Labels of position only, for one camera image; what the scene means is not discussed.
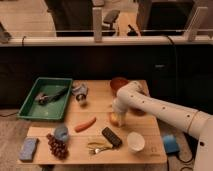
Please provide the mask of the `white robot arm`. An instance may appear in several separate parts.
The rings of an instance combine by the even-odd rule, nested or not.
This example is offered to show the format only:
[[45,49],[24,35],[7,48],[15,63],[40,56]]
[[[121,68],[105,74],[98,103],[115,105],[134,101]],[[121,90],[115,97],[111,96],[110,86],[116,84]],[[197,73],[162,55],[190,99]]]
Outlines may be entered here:
[[131,81],[117,91],[112,108],[119,125],[124,125],[129,108],[152,114],[198,140],[193,171],[213,171],[213,115],[148,97],[142,91],[138,81]]

